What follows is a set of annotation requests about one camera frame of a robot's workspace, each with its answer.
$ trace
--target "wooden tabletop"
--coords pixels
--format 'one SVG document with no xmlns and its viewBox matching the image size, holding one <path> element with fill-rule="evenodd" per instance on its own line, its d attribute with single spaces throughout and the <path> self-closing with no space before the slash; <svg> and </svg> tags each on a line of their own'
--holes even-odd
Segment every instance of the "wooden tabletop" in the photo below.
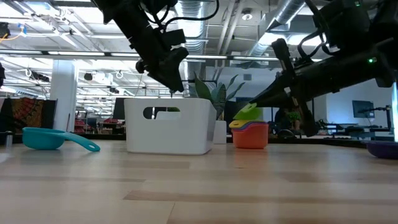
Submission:
<svg viewBox="0 0 398 224">
<path fill-rule="evenodd" d="M 96 143 L 101 152 L 1 148 L 1 223 L 398 223 L 398 162 L 365 149 L 228 144 L 163 156 Z"/>
</svg>

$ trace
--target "ceiling duct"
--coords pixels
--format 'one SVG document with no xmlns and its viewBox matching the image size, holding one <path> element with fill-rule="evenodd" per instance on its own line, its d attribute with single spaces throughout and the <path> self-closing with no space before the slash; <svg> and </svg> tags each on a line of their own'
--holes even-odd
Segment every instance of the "ceiling duct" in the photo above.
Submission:
<svg viewBox="0 0 398 224">
<path fill-rule="evenodd" d="M 175 10 L 179 17 L 205 17 L 207 13 L 207 5 L 201 1 L 179 1 L 175 5 Z M 178 28 L 184 29 L 186 37 L 192 39 L 187 40 L 185 47 L 190 54 L 203 54 L 205 49 L 205 43 L 200 40 L 205 37 L 205 21 L 177 21 Z M 206 66 L 205 63 L 201 62 L 184 62 L 180 67 L 182 70 L 182 80 L 193 80 L 195 74 L 198 75 L 199 79 L 204 80 L 206 77 Z M 184 89 L 186 89 L 186 96 L 196 96 L 195 85 L 192 83 L 184 83 Z"/>
<path fill-rule="evenodd" d="M 270 31 L 289 31 L 290 22 L 304 7 L 304 0 L 280 0 L 276 10 L 264 15 L 259 24 L 259 35 L 262 35 L 254 44 L 247 56 L 258 57 L 264 54 L 273 41 L 286 38 L 283 34 L 273 34 Z M 253 62 L 246 62 L 239 67 L 249 68 Z"/>
</svg>

